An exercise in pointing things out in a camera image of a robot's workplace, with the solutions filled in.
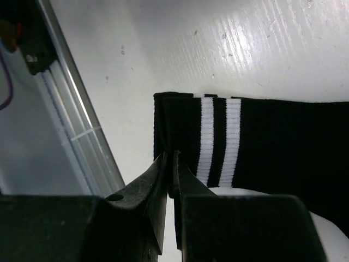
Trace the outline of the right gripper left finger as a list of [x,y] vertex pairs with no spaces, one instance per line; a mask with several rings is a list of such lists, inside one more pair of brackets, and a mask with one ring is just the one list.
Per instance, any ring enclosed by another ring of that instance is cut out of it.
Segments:
[[167,154],[101,202],[101,255],[161,255],[167,199]]

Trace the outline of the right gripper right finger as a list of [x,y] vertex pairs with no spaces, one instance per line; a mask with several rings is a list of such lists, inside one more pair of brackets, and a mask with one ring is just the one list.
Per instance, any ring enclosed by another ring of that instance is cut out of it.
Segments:
[[202,228],[199,206],[205,197],[215,194],[189,169],[179,151],[173,154],[172,199],[174,199],[174,225],[177,248],[186,247],[187,237],[197,236]]

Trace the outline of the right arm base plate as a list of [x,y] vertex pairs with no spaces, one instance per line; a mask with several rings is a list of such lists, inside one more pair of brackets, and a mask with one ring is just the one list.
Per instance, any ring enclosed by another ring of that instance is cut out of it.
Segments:
[[1,1],[1,37],[8,51],[21,52],[32,75],[57,59],[38,1]]

